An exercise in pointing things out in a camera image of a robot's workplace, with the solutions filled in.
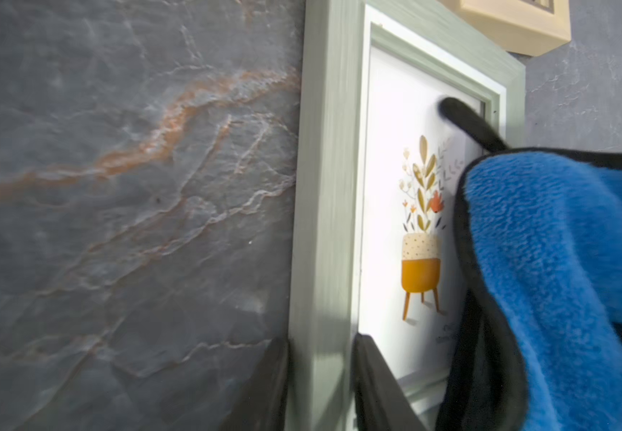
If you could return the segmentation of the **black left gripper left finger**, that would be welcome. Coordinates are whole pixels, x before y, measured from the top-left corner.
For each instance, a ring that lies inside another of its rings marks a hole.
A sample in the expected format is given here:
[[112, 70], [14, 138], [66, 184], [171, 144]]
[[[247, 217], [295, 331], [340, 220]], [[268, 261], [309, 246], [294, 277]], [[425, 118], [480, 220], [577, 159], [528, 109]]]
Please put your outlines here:
[[280, 431], [285, 427], [289, 341], [273, 339], [219, 430]]

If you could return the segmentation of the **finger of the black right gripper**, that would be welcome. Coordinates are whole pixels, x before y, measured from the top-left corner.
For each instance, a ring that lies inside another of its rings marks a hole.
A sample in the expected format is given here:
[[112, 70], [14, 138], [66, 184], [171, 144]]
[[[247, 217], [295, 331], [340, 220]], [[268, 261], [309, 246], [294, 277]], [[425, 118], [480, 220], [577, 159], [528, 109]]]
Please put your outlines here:
[[510, 149], [483, 117], [459, 99], [453, 97], [442, 99], [438, 103], [438, 112], [485, 151], [499, 153]]

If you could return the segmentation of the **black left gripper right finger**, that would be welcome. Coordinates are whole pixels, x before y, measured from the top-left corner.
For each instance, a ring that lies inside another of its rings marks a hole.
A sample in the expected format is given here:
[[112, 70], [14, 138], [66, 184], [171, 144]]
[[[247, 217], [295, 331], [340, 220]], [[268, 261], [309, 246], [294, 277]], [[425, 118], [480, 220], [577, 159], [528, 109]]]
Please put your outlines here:
[[374, 339], [358, 333], [352, 347], [352, 388], [361, 431], [424, 431]]

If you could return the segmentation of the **green picture frame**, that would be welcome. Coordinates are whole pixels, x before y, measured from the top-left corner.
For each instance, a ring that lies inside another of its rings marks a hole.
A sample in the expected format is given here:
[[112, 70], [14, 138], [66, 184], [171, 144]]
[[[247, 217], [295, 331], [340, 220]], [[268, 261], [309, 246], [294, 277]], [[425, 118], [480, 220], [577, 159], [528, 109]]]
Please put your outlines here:
[[483, 102], [525, 141], [526, 68], [436, 1], [306, 5], [289, 298], [289, 430], [351, 426], [368, 59], [377, 44]]

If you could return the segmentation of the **gold frame with plant print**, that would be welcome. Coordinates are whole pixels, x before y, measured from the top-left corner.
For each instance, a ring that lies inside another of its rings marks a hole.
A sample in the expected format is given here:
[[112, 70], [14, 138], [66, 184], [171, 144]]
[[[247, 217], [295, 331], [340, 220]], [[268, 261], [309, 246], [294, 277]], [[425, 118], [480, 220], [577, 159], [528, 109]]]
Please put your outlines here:
[[571, 41], [570, 5], [562, 0], [440, 0], [508, 52], [544, 55]]

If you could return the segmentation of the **blue microfiber cloth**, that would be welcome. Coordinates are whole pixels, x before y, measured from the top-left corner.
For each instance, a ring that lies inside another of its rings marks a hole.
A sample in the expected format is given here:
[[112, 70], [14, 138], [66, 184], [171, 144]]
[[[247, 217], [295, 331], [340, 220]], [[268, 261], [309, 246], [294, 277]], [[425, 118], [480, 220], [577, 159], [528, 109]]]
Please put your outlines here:
[[622, 154], [489, 154], [452, 227], [467, 286], [439, 430], [622, 430]]

